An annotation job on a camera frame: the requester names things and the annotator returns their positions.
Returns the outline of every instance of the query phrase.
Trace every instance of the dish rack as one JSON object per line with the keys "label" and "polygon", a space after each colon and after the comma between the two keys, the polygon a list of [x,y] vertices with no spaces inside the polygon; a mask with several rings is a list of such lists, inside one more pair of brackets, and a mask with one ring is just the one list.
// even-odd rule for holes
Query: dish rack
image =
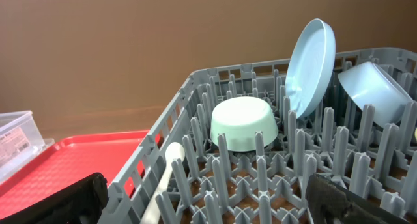
{"label": "dish rack", "polygon": [[[375,48],[336,54],[327,92],[314,113],[296,119],[285,96],[289,59],[208,68],[193,72],[109,186],[99,223],[140,223],[165,169],[165,150],[176,141],[186,150],[167,192],[157,201],[166,223],[311,222],[305,201],[310,174],[321,173],[394,215],[417,214],[417,102],[405,106],[400,124],[373,123],[375,108],[361,111],[338,83],[337,73],[366,61],[378,63],[417,99],[417,54]],[[209,139],[216,104],[236,96],[270,103],[280,129],[256,152],[228,152]],[[158,148],[160,134],[164,143]],[[262,133],[254,135],[262,142]],[[143,162],[145,174],[138,172]],[[134,194],[124,190],[133,181]]]}

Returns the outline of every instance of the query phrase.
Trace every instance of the brown wall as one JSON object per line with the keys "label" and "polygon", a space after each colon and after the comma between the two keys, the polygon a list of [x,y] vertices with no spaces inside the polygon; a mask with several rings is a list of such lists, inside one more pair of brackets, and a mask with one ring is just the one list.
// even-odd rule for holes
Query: brown wall
{"label": "brown wall", "polygon": [[338,51],[417,51],[416,0],[0,0],[0,112],[45,137],[150,128],[193,70],[288,58],[313,18]]}

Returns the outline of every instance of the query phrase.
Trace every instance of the white spoon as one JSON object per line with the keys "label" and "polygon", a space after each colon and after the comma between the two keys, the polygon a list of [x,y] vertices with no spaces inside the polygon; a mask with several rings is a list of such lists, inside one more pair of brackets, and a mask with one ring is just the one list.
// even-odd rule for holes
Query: white spoon
{"label": "white spoon", "polygon": [[169,179],[172,175],[172,161],[176,159],[180,159],[184,161],[185,152],[184,147],[177,143],[173,142],[168,145],[167,150],[165,151],[165,160],[166,160],[166,168],[161,177],[161,181],[159,181],[158,187],[156,187],[154,195],[152,196],[151,200],[149,201],[148,206],[146,207],[145,213],[142,216],[141,224],[157,224],[159,222],[159,217],[161,215],[158,205],[156,204],[155,197],[157,194],[160,194],[163,191],[166,191],[169,184]]}

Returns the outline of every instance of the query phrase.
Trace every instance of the red tray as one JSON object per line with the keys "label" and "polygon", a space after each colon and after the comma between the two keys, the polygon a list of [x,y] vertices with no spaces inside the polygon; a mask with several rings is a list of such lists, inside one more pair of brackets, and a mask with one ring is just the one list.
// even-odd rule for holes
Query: red tray
{"label": "red tray", "polygon": [[[147,132],[74,136],[52,145],[0,185],[0,219],[94,172],[102,173],[109,186]],[[142,175],[141,163],[138,169]],[[134,191],[132,181],[129,180],[124,188],[131,195]]]}

